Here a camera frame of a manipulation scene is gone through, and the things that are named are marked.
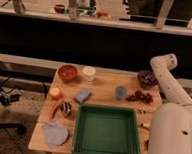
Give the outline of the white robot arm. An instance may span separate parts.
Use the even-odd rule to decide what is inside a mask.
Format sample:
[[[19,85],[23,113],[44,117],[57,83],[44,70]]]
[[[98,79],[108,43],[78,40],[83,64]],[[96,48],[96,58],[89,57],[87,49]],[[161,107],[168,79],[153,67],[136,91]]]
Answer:
[[[148,154],[192,154],[192,98],[170,72],[176,55],[155,56],[150,64],[167,102],[151,119]]]

